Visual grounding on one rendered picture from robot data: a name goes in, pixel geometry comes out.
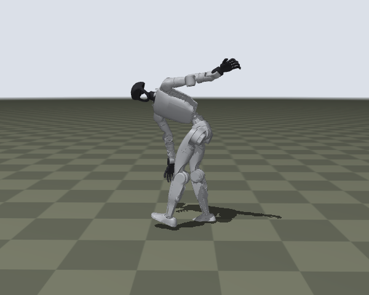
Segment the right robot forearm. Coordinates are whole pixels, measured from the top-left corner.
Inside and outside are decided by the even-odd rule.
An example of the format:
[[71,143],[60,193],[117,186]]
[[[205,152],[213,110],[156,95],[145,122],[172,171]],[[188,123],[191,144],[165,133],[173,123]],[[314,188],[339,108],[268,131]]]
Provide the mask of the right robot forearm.
[[170,164],[175,163],[175,156],[176,156],[176,154],[174,152],[175,151],[174,145],[175,144],[174,144],[173,141],[170,142],[170,143],[166,143],[165,142],[165,147],[167,148],[167,156],[168,156],[168,158],[170,160]]

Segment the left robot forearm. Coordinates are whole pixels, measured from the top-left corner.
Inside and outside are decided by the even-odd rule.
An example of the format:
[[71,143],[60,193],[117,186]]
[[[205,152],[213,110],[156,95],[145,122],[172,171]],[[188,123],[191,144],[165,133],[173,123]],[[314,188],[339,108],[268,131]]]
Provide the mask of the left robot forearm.
[[[195,80],[196,82],[202,83],[202,82],[207,82],[207,81],[213,81],[214,79],[217,79],[221,76],[221,74],[217,71],[215,73],[212,74],[212,71],[208,71],[205,73],[196,73],[196,74],[189,74],[187,76],[195,76]],[[185,77],[187,77],[185,76]]]

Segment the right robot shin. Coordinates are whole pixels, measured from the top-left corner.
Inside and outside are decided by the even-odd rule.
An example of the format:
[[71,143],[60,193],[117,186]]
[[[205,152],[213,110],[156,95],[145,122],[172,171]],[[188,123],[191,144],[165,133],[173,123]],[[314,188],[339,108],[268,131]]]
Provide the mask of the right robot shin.
[[[204,175],[205,175],[205,173],[204,173]],[[191,175],[190,175],[190,177],[191,177]],[[202,210],[202,215],[204,215],[204,216],[206,214],[208,215],[208,213],[209,213],[208,202],[207,202],[208,192],[207,192],[207,182],[205,180],[205,177],[201,182],[194,182],[191,179],[191,183],[192,183],[192,188],[194,190],[196,199],[198,200],[199,206]],[[204,211],[204,213],[203,213],[203,211]]]

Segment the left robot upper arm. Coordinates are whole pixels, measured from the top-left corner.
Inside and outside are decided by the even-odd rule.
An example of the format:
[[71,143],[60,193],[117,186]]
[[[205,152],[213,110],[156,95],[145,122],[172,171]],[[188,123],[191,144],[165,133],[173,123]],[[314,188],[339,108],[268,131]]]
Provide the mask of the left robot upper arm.
[[187,87],[195,86],[196,80],[195,76],[187,76],[187,77],[174,77],[174,78],[166,78],[161,84],[160,90],[164,92],[168,92],[171,88],[177,88],[184,85]]

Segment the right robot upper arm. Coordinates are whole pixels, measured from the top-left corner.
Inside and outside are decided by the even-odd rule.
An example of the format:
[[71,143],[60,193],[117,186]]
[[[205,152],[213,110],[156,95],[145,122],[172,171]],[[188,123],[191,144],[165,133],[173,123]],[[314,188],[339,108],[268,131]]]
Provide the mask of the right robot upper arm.
[[154,113],[153,119],[155,122],[157,122],[158,126],[160,127],[160,129],[164,132],[162,139],[166,142],[166,143],[170,143],[173,140],[173,134],[171,132],[171,129],[166,121],[166,119],[162,116],[158,116],[157,114]]

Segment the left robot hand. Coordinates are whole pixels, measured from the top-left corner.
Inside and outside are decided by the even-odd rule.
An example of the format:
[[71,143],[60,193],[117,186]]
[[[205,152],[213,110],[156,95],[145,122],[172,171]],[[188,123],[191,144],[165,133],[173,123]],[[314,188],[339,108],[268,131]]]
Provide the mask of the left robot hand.
[[232,69],[236,69],[236,68],[240,69],[240,64],[238,61],[236,61],[234,58],[230,60],[228,60],[228,58],[225,58],[222,64],[220,64],[220,67],[217,67],[212,70],[212,74],[218,71],[222,76],[224,72],[229,72],[229,71],[232,71]]

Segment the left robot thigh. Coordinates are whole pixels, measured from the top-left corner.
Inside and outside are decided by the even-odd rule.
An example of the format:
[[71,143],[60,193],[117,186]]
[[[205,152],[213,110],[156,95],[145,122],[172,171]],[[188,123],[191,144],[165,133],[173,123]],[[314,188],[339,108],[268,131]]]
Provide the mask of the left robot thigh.
[[174,176],[177,173],[184,173],[186,176],[187,184],[190,180],[189,173],[185,170],[185,166],[190,161],[192,155],[195,151],[195,144],[200,146],[206,138],[206,130],[202,127],[199,129],[192,128],[188,134],[185,136],[183,141],[181,142],[176,157],[175,157],[175,166],[174,166]]

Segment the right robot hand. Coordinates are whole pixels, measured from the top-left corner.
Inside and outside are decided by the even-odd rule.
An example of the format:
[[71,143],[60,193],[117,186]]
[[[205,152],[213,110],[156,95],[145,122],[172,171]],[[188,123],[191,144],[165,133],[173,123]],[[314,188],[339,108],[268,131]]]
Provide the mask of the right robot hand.
[[166,177],[166,173],[167,173],[167,181],[169,182],[169,179],[170,179],[170,182],[172,181],[171,179],[171,174],[172,174],[172,177],[173,177],[173,173],[174,173],[174,163],[170,164],[170,160],[169,158],[167,159],[167,169],[165,170],[165,173],[164,173],[164,178]]

